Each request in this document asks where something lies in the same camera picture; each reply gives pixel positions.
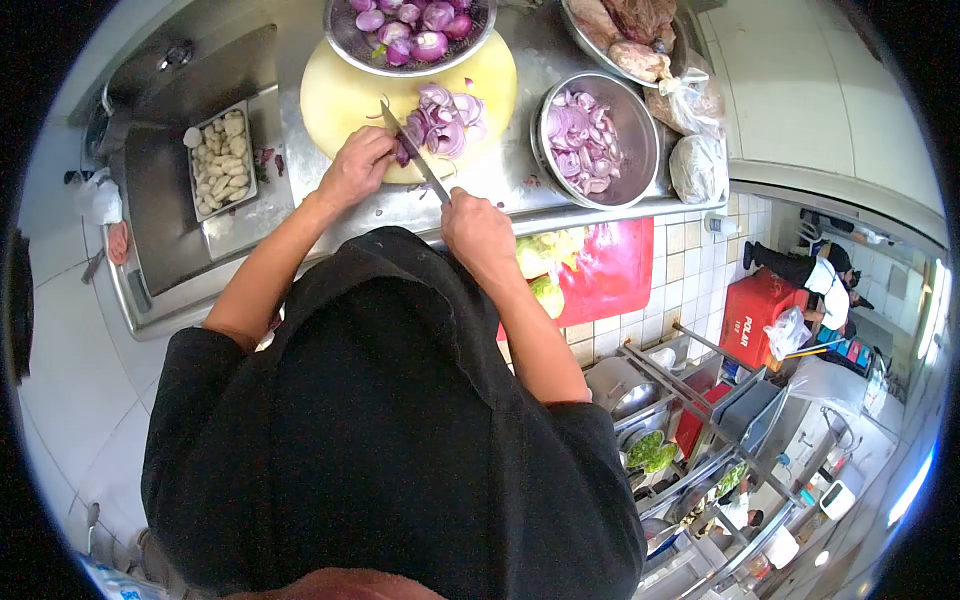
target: metal colander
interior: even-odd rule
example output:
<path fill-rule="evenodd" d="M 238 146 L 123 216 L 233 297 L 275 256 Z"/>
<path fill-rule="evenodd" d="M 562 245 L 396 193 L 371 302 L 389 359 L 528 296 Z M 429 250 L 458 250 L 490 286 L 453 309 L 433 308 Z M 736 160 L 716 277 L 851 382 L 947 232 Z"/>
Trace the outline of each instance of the metal colander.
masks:
<path fill-rule="evenodd" d="M 610 187 L 599 194 L 585 196 L 570 185 L 560 174 L 550 152 L 550 140 L 545 133 L 547 111 L 553 97 L 567 89 L 571 93 L 585 91 L 600 104 L 610 107 L 608 115 L 616 127 L 624 159 L 620 166 L 620 177 L 612 180 Z M 646 105 L 636 92 L 606 73 L 577 73 L 551 87 L 534 114 L 530 141 L 535 158 L 549 173 L 555 186 L 559 186 L 574 203 L 587 208 L 617 210 L 638 203 L 657 176 L 660 164 L 657 128 Z"/>
<path fill-rule="evenodd" d="M 469 58 L 483 45 L 493 32 L 496 17 L 496 0 L 473 0 L 467 15 L 473 20 L 473 29 L 467 37 L 450 40 L 446 54 L 436 62 L 410 60 L 403 66 L 390 66 L 385 56 L 372 58 L 373 50 L 379 45 L 376 32 L 362 32 L 357 29 L 357 11 L 348 0 L 328 0 L 324 29 L 326 40 L 334 52 L 353 66 L 374 75 L 386 77 L 420 77 L 439 73 Z"/>

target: yellow cutting board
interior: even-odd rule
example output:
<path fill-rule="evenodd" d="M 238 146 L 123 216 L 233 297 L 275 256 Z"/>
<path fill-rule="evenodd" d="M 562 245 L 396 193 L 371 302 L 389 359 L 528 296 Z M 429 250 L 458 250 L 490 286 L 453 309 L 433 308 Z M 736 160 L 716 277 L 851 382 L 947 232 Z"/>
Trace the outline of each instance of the yellow cutting board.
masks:
<path fill-rule="evenodd" d="M 473 80 L 473 89 L 467 89 L 466 78 Z M 383 77 L 362 71 L 337 56 L 324 40 L 303 71 L 300 84 L 303 124 L 317 148 L 333 158 L 347 137 L 364 125 L 386 127 L 382 118 L 367 118 L 380 114 L 381 95 L 390 98 L 390 111 L 402 124 L 419 105 L 417 88 L 429 83 L 453 93 L 473 94 L 487 105 L 484 119 L 487 136 L 477 142 L 468 142 L 464 153 L 453 161 L 457 169 L 463 169 L 500 137 L 514 113 L 516 65 L 510 48 L 496 31 L 476 54 L 460 64 L 433 75 L 408 78 Z M 425 148 L 420 151 L 437 177 L 453 173 L 449 160 L 432 156 Z M 413 162 L 405 169 L 398 164 L 391 165 L 383 180 L 387 183 L 424 181 Z"/>

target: knife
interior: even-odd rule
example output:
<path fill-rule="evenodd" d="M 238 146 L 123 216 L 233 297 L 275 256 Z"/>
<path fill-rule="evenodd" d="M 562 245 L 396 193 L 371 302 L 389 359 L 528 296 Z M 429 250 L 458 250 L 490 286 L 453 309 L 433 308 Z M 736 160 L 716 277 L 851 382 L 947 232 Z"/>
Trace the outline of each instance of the knife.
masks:
<path fill-rule="evenodd" d="M 390 131 L 396 133 L 400 138 L 400 143 L 403 144 L 407 154 L 410 155 L 410 159 L 413 160 L 414 164 L 417 165 L 417 168 L 420 169 L 420 173 L 423 174 L 423 178 L 426 179 L 426 182 L 430 184 L 430 187 L 433 188 L 433 191 L 437 193 L 437 196 L 440 198 L 440 202 L 450 202 L 450 195 L 446 193 L 446 190 L 440 184 L 440 180 L 437 179 L 437 176 L 434 175 L 433 171 L 430 170 L 430 167 L 427 166 L 426 160 L 423 160 L 423 156 L 420 155 L 420 150 L 414 144 L 413 140 L 410 139 L 410 136 L 407 135 L 407 132 L 400 126 L 400 122 L 396 120 L 394 114 L 390 112 L 390 109 L 387 108 L 386 103 L 384 103 L 382 100 L 380 101 L 380 109 L 383 110 L 383 120 L 387 123 L 387 127 L 390 129 Z"/>

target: red cutting board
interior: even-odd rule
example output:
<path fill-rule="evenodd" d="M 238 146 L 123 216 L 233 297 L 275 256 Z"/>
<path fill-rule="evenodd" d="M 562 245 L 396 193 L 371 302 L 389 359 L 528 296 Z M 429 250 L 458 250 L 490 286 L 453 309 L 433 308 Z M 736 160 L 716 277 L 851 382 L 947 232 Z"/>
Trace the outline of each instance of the red cutting board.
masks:
<path fill-rule="evenodd" d="M 634 219 L 591 225 L 577 258 L 577 270 L 563 265 L 560 288 L 564 312 L 557 327 L 588 323 L 640 310 L 650 301 L 654 220 Z M 497 340 L 506 340 L 503 325 Z"/>

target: white chef jacket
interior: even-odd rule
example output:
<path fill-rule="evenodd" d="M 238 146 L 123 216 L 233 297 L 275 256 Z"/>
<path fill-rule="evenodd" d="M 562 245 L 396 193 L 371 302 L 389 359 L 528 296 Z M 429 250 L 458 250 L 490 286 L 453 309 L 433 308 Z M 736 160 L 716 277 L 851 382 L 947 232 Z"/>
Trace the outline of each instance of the white chef jacket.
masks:
<path fill-rule="evenodd" d="M 850 310 L 850 295 L 844 287 L 833 265 L 822 256 L 817 256 L 817 264 L 806 280 L 806 289 L 824 295 L 824 309 L 827 314 L 821 324 L 836 331 L 847 322 Z"/>
<path fill-rule="evenodd" d="M 721 506 L 720 512 L 727 516 L 730 520 L 730 523 L 733 524 L 738 530 L 743 529 L 747 526 L 747 523 L 750 521 L 750 500 L 747 497 L 746 493 L 739 493 L 731 499 L 731 503 L 727 506 Z M 723 528 L 723 533 L 726 536 L 732 536 L 733 532 L 727 529 L 727 526 L 720 521 L 716 520 L 716 524 Z"/>

